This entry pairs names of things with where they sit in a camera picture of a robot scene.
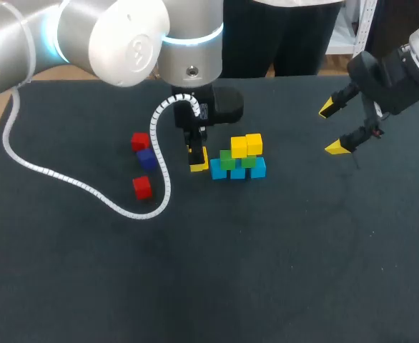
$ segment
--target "black pants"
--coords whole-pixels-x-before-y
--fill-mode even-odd
[[[225,0],[221,77],[317,74],[341,3],[273,7],[253,0]]]

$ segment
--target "white cable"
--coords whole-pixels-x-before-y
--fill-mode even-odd
[[[168,106],[170,106],[171,104],[177,101],[188,101],[192,105],[192,111],[194,112],[194,115],[198,117],[200,115],[200,106],[198,104],[198,101],[193,96],[189,94],[178,94],[175,96],[171,96],[170,98],[163,101],[159,105],[159,107],[157,107],[154,114],[152,115],[151,124],[149,126],[149,134],[151,136],[152,148],[154,149],[155,156],[157,157],[157,161],[159,162],[160,169],[162,170],[162,175],[164,177],[165,195],[160,206],[157,207],[157,209],[155,209],[153,212],[146,213],[146,214],[137,214],[133,212],[128,212],[127,210],[117,206],[114,202],[106,198],[101,192],[97,191],[93,187],[90,187],[84,182],[68,177],[67,175],[60,174],[57,171],[53,171],[53,170],[44,168],[42,166],[37,166],[19,157],[13,151],[13,149],[11,148],[11,145],[9,144],[9,135],[11,133],[12,126],[14,125],[14,122],[16,121],[17,114],[19,113],[19,109],[20,109],[20,96],[19,96],[19,92],[15,88],[12,91],[12,99],[13,99],[13,106],[12,106],[11,114],[3,130],[3,146],[4,146],[4,149],[6,150],[6,153],[14,161],[21,164],[22,166],[25,166],[28,169],[33,170],[34,172],[47,175],[48,177],[54,177],[55,179],[58,179],[68,184],[72,184],[76,187],[79,187],[80,189],[83,189],[84,191],[89,192],[90,194],[100,199],[102,202],[104,202],[107,206],[109,206],[111,209],[113,209],[117,213],[130,219],[151,219],[161,214],[163,210],[165,209],[165,207],[167,207],[169,199],[172,195],[172,183],[169,178],[167,165],[165,164],[164,157],[162,156],[162,153],[160,151],[159,142],[157,141],[157,122],[162,112]]]

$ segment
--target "red cube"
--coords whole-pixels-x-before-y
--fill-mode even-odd
[[[132,137],[132,149],[133,151],[141,151],[149,148],[149,135],[135,132]]]
[[[138,177],[133,179],[133,188],[135,189],[138,200],[152,197],[152,189],[151,184],[149,183],[149,177]]]

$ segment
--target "blue cube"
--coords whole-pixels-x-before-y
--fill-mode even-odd
[[[211,177],[213,180],[220,180],[227,178],[227,170],[221,169],[221,160],[212,159],[209,161],[209,169],[211,169]]]
[[[255,167],[251,169],[251,179],[261,179],[267,175],[267,166],[263,157],[258,157]]]
[[[144,170],[151,171],[156,169],[158,166],[155,153],[151,148],[138,151],[137,157]]]
[[[235,169],[230,171],[230,178],[232,180],[246,179],[246,169],[241,167],[241,160],[237,160],[235,163]]]

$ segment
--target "dark gray mat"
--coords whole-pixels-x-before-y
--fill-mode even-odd
[[[419,104],[351,156],[323,148],[362,123],[360,100],[317,112],[346,78],[224,81],[246,96],[209,155],[261,132],[267,178],[190,174],[169,112],[159,141],[173,184],[136,222],[13,162],[1,145],[0,342],[419,342]],[[159,82],[35,82],[11,145],[119,205],[143,175],[130,152],[169,95]],[[161,200],[161,176],[152,175]]]

